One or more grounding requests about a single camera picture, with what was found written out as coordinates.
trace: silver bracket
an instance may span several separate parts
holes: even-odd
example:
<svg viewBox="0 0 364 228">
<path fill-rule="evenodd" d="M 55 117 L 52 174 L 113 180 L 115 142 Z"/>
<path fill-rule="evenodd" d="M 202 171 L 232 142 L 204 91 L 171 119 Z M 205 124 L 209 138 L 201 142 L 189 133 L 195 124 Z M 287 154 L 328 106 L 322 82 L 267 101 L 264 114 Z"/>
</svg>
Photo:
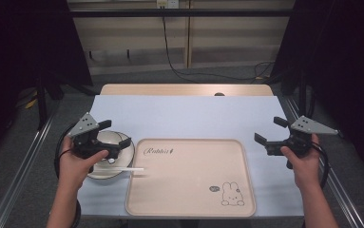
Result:
<svg viewBox="0 0 364 228">
<path fill-rule="evenodd" d="M 99 128 L 99 124 L 93 119 L 93 117 L 87 112 L 80 121 L 72 127 L 68 135 L 70 138 L 74 138 L 78 135 L 86 133 L 88 131 Z"/>
<path fill-rule="evenodd" d="M 294 123 L 292 123 L 291 128 L 309 134 L 338 134 L 338 130 L 332 129 L 305 116 L 299 117 Z"/>
</svg>

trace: gray carpet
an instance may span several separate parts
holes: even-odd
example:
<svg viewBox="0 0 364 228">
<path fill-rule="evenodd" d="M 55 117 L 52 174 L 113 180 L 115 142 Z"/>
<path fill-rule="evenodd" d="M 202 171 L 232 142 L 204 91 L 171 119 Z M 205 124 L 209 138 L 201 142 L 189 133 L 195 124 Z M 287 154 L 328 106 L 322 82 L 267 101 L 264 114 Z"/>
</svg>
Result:
<svg viewBox="0 0 364 228">
<path fill-rule="evenodd" d="M 261 66 L 258 68 L 258 72 L 262 72 L 264 69 L 265 66 Z M 253 66 L 190 69 L 183 72 L 191 73 L 193 71 L 217 74 L 218 76 L 181 76 L 197 83 L 248 84 L 252 82 L 251 79 L 226 79 L 219 75 L 228 75 L 241 79 L 252 78 L 255 75 Z M 93 81 L 95 86 L 91 87 L 91 89 L 95 91 L 100 91 L 103 85 L 109 83 L 191 83 L 175 76 L 171 70 L 101 75 L 94 76 Z M 285 102 L 283 102 L 285 98 L 280 96 L 279 84 L 272 85 L 272 89 L 276 95 L 279 95 L 287 116 L 292 118 L 289 109 Z M 43 227 L 46 225 L 48 212 L 57 185 L 52 165 L 57 140 L 69 124 L 77 121 L 85 112 L 90 110 L 93 103 L 93 97 L 88 97 L 71 87 L 63 86 L 63 90 L 66 95 L 62 101 L 52 101 L 48 98 L 48 110 L 52 110 L 54 109 L 53 107 L 57 106 L 57 111 L 51 128 L 34 160 L 34 164 L 30 168 L 29 174 L 25 177 L 26 181 L 18 199 L 11 208 L 5 227 Z M 334 120 L 329 117 L 320 104 L 316 104 L 314 119 L 331 127 L 337 127 Z M 0 201 L 5 196 L 22 160 L 27 155 L 28 149 L 35 137 L 37 125 L 37 106 L 31 109 L 18 108 L 12 127 L 6 132 L 0 142 Z M 329 153 L 333 169 L 364 221 L 364 163 L 357 156 L 351 142 L 347 142 L 338 136 L 321 136 L 320 139 L 322 145 Z M 325 188 L 325 194 L 331 203 L 340 227 L 352 227 L 329 187 Z M 251 220 L 252 227 L 255 228 L 300 227 L 301 222 L 302 218 Z M 114 218 L 83 218 L 79 227 L 118 227 L 119 225 L 120 222 Z"/>
</svg>

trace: person's left hand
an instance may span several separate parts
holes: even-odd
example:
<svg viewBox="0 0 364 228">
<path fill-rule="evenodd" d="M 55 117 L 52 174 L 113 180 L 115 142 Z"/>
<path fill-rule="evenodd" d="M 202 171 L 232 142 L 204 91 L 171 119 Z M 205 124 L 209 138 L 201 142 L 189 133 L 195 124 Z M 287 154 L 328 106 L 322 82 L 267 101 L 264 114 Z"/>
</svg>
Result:
<svg viewBox="0 0 364 228">
<path fill-rule="evenodd" d="M 72 139 L 65 136 L 62 143 L 62 153 L 60 159 L 60 177 L 59 185 L 64 185 L 72 190 L 78 190 L 86 178 L 89 168 L 96 162 L 104 159 L 108 151 L 102 150 L 88 159 L 81 159 L 68 151 L 73 148 Z"/>
</svg>

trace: tray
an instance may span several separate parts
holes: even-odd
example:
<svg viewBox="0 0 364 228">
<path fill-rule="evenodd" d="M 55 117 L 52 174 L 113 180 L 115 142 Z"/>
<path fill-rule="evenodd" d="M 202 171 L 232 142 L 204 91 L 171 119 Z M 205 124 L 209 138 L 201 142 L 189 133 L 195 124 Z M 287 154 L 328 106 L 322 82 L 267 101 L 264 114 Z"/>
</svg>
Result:
<svg viewBox="0 0 364 228">
<path fill-rule="evenodd" d="M 126 210 L 134 216 L 250 217 L 256 211 L 243 146 L 236 140 L 139 141 Z"/>
</svg>

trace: hand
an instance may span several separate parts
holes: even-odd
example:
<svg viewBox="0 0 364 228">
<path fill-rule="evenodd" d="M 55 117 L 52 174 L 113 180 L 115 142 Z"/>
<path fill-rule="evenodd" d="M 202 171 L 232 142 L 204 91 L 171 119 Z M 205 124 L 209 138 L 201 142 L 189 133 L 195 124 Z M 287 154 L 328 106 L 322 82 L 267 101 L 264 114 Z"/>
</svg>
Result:
<svg viewBox="0 0 364 228">
<path fill-rule="evenodd" d="M 70 190 L 78 191 L 82 186 L 84 179 L 89 171 L 89 168 L 96 162 L 104 159 L 108 151 L 102 150 L 88 159 L 81 159 L 68 151 L 73 148 L 72 139 L 65 136 L 63 139 L 62 153 L 60 159 L 60 177 L 59 186 L 65 186 Z"/>
<path fill-rule="evenodd" d="M 312 135 L 312 142 L 318 143 L 317 135 Z M 295 183 L 300 190 L 319 186 L 318 163 L 320 155 L 314 148 L 311 148 L 309 154 L 301 159 L 287 146 L 282 146 L 280 150 L 294 166 Z"/>
</svg>

